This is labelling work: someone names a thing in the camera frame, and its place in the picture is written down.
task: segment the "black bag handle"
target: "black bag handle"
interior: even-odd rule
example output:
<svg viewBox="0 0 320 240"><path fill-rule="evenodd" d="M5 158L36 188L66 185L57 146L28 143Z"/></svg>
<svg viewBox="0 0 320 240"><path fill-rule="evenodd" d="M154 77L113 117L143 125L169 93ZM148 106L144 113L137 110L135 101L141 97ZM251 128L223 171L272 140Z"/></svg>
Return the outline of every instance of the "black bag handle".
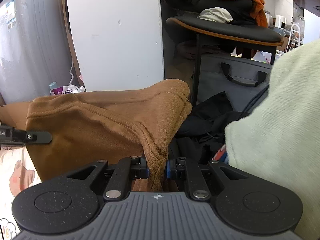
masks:
<svg viewBox="0 0 320 240"><path fill-rule="evenodd" d="M230 71L230 65L221 62L221 69L222 72L224 73L225 77L232 83L241 85L241 86L245 86L245 87L257 87L258 85L260 85L262 82L265 82L265 80L267 79L267 73L262 72L262 71L258 71L258 81L255 83L246 83L246 82L241 82L239 80L236 80L232 77L229 76L229 71Z"/></svg>

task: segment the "black mount bracket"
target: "black mount bracket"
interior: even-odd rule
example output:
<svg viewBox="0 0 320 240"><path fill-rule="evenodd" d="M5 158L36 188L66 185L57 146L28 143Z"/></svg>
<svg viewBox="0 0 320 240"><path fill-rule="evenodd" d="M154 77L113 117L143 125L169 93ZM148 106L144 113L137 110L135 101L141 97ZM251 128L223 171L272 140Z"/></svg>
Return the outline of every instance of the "black mount bracket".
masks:
<svg viewBox="0 0 320 240"><path fill-rule="evenodd" d="M0 125L0 145L48 144L51 141L51 133L46 131L23 131L11 126Z"/></svg>
<svg viewBox="0 0 320 240"><path fill-rule="evenodd" d="M95 219L105 203L126 198L131 182L147 179L148 174L144 156L123 158L112 165L98 160L25 189L13 200L12 214L22 230L73 231Z"/></svg>
<svg viewBox="0 0 320 240"><path fill-rule="evenodd" d="M171 157L169 152L167 179L174 180L189 198L209 202L236 230L269 235L297 226L303 206L291 190L216 160L199 165L189 158Z"/></svg>

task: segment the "light green fleece blanket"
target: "light green fleece blanket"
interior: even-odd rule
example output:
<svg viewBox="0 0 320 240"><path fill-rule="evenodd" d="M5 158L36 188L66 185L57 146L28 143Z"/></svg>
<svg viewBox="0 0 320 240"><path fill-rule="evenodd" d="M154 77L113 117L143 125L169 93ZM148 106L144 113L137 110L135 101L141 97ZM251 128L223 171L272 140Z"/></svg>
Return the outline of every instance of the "light green fleece blanket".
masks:
<svg viewBox="0 0 320 240"><path fill-rule="evenodd" d="M283 55L268 97L226 127L229 164L294 191L303 202L296 233L320 238L320 40Z"/></svg>

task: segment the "black chair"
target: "black chair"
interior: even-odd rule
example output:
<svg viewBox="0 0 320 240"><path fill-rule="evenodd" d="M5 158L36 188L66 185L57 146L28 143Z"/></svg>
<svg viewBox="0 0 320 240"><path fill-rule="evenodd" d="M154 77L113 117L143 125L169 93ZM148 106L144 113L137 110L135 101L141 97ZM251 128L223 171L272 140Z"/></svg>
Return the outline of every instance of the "black chair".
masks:
<svg viewBox="0 0 320 240"><path fill-rule="evenodd" d="M193 106L197 103L202 45L214 43L241 47L244 48L242 57L245 58L251 58L251 49L269 52L272 54L270 63L274 64L276 47L283 44L283 38L273 30L257 25L237 26L196 18L203 10L214 7L239 8L249 13L254 5L252 0L199 0L196 5L188 5L183 0L163 1L181 14L168 18L166 20L168 25L183 27L196 33L197 53L191 94ZM194 17L184 15L185 12L195 13Z"/></svg>

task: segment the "black cable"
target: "black cable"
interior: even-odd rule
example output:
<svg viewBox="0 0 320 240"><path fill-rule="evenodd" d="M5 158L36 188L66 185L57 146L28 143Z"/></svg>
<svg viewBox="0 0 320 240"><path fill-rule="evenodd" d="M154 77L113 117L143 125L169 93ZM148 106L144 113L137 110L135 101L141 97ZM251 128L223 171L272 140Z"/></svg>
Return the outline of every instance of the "black cable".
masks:
<svg viewBox="0 0 320 240"><path fill-rule="evenodd" d="M249 103L245 106L243 111L241 112L239 119L242 118L243 114L250 110L254 106L254 104L263 96L263 94L269 89L269 85L267 85L263 90L261 90L258 94L256 94Z"/></svg>
<svg viewBox="0 0 320 240"><path fill-rule="evenodd" d="M205 130L205 132L213 139L219 139L220 137L215 137L215 136L212 136L207 130Z"/></svg>
<svg viewBox="0 0 320 240"><path fill-rule="evenodd" d="M2 235L2 240L4 240L1 224L0 224L0 231L1 231L1 235Z"/></svg>

